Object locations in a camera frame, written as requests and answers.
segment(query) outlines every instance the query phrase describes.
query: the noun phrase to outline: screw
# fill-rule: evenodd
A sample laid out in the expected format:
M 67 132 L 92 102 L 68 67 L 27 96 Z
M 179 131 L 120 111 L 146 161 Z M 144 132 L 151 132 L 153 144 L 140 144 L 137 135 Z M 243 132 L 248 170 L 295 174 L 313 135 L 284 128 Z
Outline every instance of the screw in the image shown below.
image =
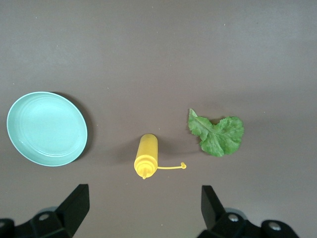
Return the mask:
M 239 220 L 239 218 L 238 218 L 236 215 L 234 215 L 234 214 L 230 214 L 230 215 L 228 216 L 228 218 L 229 218 L 229 220 L 232 221 L 232 222 L 237 222 L 237 221 Z
M 45 214 L 43 214 L 43 215 L 41 215 L 41 216 L 39 217 L 39 220 L 40 220 L 40 221 L 43 221 L 43 220 L 47 219 L 48 217 L 49 217 L 49 214 L 45 213 Z
M 275 230 L 275 231 L 280 231 L 282 228 L 279 226 L 278 223 L 276 222 L 270 222 L 269 227 L 271 227 L 271 229 Z

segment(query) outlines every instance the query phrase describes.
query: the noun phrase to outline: light blue plate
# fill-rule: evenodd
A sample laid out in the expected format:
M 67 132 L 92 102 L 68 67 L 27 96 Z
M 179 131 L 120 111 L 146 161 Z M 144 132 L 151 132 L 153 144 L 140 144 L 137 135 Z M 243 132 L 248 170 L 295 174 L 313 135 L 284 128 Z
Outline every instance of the light blue plate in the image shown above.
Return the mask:
M 87 142 L 80 111 L 55 93 L 34 92 L 19 98 L 6 126 L 15 148 L 39 165 L 66 165 L 78 158 Z

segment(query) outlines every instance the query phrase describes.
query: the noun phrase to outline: lettuce leaf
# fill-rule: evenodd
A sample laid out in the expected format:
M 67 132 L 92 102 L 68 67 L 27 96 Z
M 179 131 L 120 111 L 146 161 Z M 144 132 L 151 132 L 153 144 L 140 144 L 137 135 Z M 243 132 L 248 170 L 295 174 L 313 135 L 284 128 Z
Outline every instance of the lettuce leaf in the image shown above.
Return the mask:
M 193 135 L 202 140 L 199 143 L 202 150 L 217 157 L 236 152 L 244 133 L 243 122 L 238 117 L 227 117 L 213 125 L 193 109 L 189 110 L 188 127 Z

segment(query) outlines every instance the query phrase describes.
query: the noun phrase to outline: plastic plate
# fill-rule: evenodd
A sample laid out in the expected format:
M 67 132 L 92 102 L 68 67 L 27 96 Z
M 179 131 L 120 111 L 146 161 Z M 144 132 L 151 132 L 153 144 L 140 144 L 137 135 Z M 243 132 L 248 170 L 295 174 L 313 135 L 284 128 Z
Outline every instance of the plastic plate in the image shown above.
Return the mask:
M 87 126 L 67 99 L 50 92 L 34 92 L 11 107 L 7 131 L 15 148 L 44 166 L 66 165 L 79 157 L 87 142 Z

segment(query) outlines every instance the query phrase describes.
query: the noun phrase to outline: squeeze bottle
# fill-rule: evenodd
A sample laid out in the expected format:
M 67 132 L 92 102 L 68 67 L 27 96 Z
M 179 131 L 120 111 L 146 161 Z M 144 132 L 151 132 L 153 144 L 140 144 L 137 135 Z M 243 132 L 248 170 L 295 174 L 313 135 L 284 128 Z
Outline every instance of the squeeze bottle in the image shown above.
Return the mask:
M 158 152 L 158 139 L 153 134 L 143 135 L 141 137 L 137 156 L 134 161 L 134 169 L 143 179 L 151 177 L 157 169 L 173 170 L 186 168 L 184 162 L 181 163 L 181 166 L 159 167 Z

